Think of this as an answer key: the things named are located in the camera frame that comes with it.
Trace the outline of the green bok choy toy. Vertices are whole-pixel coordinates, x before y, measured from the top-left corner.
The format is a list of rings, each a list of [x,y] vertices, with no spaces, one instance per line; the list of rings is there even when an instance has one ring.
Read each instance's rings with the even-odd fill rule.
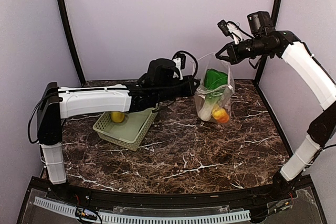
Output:
[[[223,96],[225,88],[223,85],[227,85],[228,74],[215,70],[213,68],[207,69],[203,82],[204,87],[204,103],[200,111],[199,117],[203,121],[209,121],[212,117],[212,110],[215,105],[218,104]]]

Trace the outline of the clear zip top bag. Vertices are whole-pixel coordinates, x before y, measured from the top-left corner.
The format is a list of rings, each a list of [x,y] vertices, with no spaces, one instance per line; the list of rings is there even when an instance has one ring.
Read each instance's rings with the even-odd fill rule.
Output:
[[[230,64],[218,60],[214,53],[198,59],[201,82],[194,99],[198,117],[204,122],[220,125],[229,123],[231,117],[231,96],[235,93],[235,83]]]

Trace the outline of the green plastic basket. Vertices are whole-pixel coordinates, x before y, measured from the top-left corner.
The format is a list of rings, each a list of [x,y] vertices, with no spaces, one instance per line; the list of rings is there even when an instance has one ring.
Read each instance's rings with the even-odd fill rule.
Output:
[[[153,111],[153,108],[149,108],[141,112],[126,113],[121,123],[112,121],[111,113],[105,112],[92,128],[101,139],[136,151],[157,116]]]

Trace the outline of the yellow lemon toy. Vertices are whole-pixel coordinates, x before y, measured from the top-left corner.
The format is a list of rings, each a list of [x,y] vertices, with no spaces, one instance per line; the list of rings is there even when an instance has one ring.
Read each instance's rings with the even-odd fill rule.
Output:
[[[222,118],[225,118],[226,115],[227,115],[226,111],[223,108],[212,110],[212,117],[217,121],[221,120]]]

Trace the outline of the orange yellow mango toy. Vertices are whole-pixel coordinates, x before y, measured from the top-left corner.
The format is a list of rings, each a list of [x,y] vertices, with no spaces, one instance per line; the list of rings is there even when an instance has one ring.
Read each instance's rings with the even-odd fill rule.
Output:
[[[227,123],[230,117],[227,113],[221,113],[217,119],[218,123]]]

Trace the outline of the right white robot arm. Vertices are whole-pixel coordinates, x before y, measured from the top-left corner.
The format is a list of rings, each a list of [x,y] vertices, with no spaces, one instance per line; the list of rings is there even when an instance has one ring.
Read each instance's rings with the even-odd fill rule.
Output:
[[[327,148],[327,142],[335,134],[335,81],[307,45],[290,31],[272,31],[238,43],[227,43],[215,57],[235,65],[261,55],[277,56],[288,64],[307,85],[322,109],[322,113],[310,123],[301,145],[272,178],[268,195],[278,200],[290,190],[303,170]]]

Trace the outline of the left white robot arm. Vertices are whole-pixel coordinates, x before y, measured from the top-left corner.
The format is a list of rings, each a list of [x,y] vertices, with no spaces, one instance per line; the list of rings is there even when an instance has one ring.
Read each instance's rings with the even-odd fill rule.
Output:
[[[181,97],[192,97],[200,82],[194,76],[169,78],[162,84],[142,87],[139,84],[116,84],[93,88],[59,87],[51,82],[33,109],[37,118],[37,139],[54,193],[63,201],[74,197],[69,186],[62,154],[62,123],[77,115],[101,112],[142,112],[159,103]]]

